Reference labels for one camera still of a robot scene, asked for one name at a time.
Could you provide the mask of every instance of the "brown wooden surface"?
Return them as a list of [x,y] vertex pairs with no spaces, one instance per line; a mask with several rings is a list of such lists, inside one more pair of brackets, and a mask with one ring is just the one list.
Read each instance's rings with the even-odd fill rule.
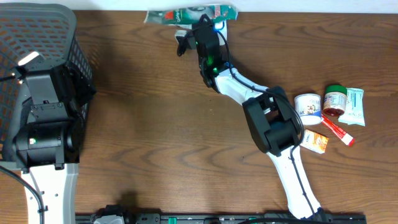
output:
[[[89,114],[75,208],[107,204],[163,212],[287,210],[271,160],[254,145],[241,107],[206,88],[197,55],[176,56],[176,28],[144,12],[77,11],[77,35],[98,93]],[[228,24],[234,64],[248,78],[295,95],[340,83],[365,90],[366,127],[302,149],[313,192],[335,213],[398,220],[398,15],[240,13]],[[27,223],[21,185],[0,175],[2,223]]]

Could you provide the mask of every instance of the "orange and white box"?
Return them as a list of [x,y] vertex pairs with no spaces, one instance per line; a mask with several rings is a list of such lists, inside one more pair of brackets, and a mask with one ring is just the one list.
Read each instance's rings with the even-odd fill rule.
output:
[[303,142],[300,144],[307,149],[323,154],[326,151],[326,145],[329,139],[321,134],[315,133],[310,130],[305,130]]

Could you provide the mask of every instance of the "red tube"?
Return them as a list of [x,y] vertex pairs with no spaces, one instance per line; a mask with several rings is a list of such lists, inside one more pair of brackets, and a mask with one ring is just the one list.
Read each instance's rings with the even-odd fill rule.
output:
[[330,128],[333,133],[340,138],[347,146],[352,146],[355,142],[355,139],[350,136],[347,132],[345,132],[341,127],[333,124],[325,115],[322,114],[322,124],[326,127]]

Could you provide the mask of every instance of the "white container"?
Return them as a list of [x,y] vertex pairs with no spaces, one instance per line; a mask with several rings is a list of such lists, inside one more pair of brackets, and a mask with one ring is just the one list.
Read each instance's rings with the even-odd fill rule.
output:
[[321,96],[307,93],[294,98],[296,112],[304,125],[321,123]]

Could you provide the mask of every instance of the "gray laundry basket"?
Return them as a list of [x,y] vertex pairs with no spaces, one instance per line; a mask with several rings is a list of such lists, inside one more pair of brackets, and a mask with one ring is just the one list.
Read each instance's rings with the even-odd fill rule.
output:
[[[0,77],[31,52],[44,58],[63,58],[77,65],[92,83],[91,68],[75,37],[76,17],[59,4],[0,4]],[[7,139],[12,112],[20,84],[17,80],[0,83],[0,161],[6,161],[3,145]],[[83,107],[86,117],[87,105]]]

